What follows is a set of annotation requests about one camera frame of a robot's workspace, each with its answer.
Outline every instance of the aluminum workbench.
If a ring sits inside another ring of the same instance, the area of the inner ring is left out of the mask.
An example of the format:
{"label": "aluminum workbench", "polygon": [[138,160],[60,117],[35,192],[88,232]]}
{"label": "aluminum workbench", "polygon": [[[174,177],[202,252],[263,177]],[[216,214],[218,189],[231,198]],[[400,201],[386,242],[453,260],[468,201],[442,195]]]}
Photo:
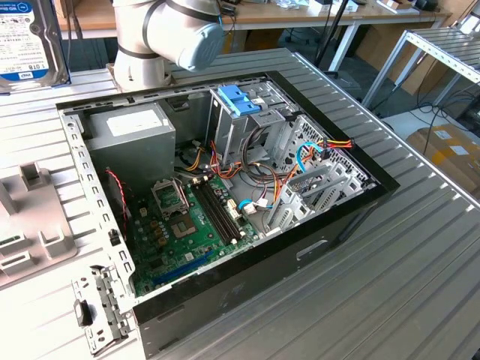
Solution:
{"label": "aluminum workbench", "polygon": [[[285,49],[224,55],[202,73],[280,71],[401,188],[335,251],[165,350],[159,359],[470,359],[480,346],[480,205]],[[79,253],[0,292],[3,359],[88,359],[71,278],[105,257],[55,102],[116,93],[106,70],[72,86],[3,97],[0,174],[52,172]],[[134,334],[100,359],[143,359]]]}

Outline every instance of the table leg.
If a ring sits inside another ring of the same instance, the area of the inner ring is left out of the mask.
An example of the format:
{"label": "table leg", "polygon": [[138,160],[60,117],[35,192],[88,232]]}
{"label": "table leg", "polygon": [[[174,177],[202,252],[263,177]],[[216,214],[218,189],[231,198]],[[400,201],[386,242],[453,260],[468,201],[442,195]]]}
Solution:
{"label": "table leg", "polygon": [[405,44],[407,43],[407,31],[404,31],[402,36],[400,37],[400,40],[397,42],[397,45],[395,45],[393,51],[391,52],[390,56],[387,58],[387,61],[382,67],[382,70],[380,70],[378,76],[376,77],[375,81],[373,81],[372,86],[368,90],[368,93],[365,95],[363,101],[361,104],[364,107],[368,107],[375,96],[377,95],[377,92],[380,90],[380,86],[382,86],[383,82],[385,81],[386,77],[389,75],[390,70],[392,69],[393,65],[397,61],[397,57],[401,54],[402,50],[405,47]]}
{"label": "table leg", "polygon": [[[445,19],[438,19],[436,22],[433,23],[430,29],[438,29],[443,24],[444,21]],[[410,60],[406,63],[405,67],[403,68],[400,76],[395,81],[395,85],[400,84],[405,79],[405,77],[409,76],[410,71],[413,69],[414,66],[416,66],[416,63],[419,60],[420,55],[422,53],[423,53],[423,50],[420,50],[420,49],[415,50]]]}
{"label": "table leg", "polygon": [[359,30],[359,26],[360,25],[354,24],[354,25],[348,25],[346,27],[345,34],[343,35],[342,41],[340,42],[340,46],[338,47],[337,52],[335,53],[335,57],[331,61],[328,71],[338,71],[342,61],[345,58],[345,54],[347,54],[348,48],[350,47],[350,44],[352,43],[353,38],[357,33],[357,30]]}
{"label": "table leg", "polygon": [[435,101],[433,102],[433,105],[434,106],[437,106],[438,104],[440,104],[443,100],[443,98],[450,92],[450,90],[452,90],[452,88],[454,87],[454,85],[457,83],[457,81],[461,78],[462,76],[459,74],[459,73],[456,73],[455,76],[453,76],[453,79],[450,80],[450,82],[448,83],[448,85],[442,90],[442,92],[440,93],[440,95],[438,95],[438,97],[435,99]]}

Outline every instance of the expansion slot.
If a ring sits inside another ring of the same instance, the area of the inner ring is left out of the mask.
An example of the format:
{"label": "expansion slot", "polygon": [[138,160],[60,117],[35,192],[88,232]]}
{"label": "expansion slot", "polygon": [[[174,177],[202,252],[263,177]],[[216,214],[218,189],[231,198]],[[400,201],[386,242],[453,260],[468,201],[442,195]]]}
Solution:
{"label": "expansion slot", "polygon": [[233,220],[229,217],[207,181],[194,182],[191,190],[208,219],[217,230],[224,245],[229,245],[232,243],[232,240],[241,238],[237,226],[233,223]]}
{"label": "expansion slot", "polygon": [[190,270],[194,270],[195,268],[200,267],[201,265],[207,263],[209,256],[212,255],[213,251],[209,251],[202,257],[199,257],[198,259],[192,260],[185,265],[180,266],[179,268],[176,268],[175,270],[172,270],[170,272],[167,272],[166,274],[162,274],[155,279],[153,279],[153,284],[154,285],[161,285],[163,283],[168,283],[170,280],[173,278],[177,278],[180,275],[185,274],[186,272],[189,272]]}

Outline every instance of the red cable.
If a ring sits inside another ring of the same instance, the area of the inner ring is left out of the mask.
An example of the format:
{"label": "red cable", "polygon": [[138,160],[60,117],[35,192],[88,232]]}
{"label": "red cable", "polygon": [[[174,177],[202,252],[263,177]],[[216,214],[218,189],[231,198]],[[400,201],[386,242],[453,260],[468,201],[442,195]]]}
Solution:
{"label": "red cable", "polygon": [[124,240],[127,241],[127,202],[125,201],[125,193],[123,192],[122,182],[117,175],[112,170],[105,170],[105,173],[111,175],[115,182],[117,183],[118,189],[120,190],[122,211],[123,211],[123,230],[124,230]]}

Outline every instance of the metal bracket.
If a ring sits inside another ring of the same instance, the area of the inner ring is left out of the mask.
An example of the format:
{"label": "metal bracket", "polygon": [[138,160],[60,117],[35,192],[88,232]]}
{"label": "metal bracket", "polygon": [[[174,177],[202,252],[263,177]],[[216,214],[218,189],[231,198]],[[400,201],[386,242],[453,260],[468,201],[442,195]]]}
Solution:
{"label": "metal bracket", "polygon": [[125,295],[114,266],[92,266],[90,272],[72,280],[76,319],[85,327],[90,353],[98,356],[128,338],[135,329],[130,311],[120,313],[117,298]]}

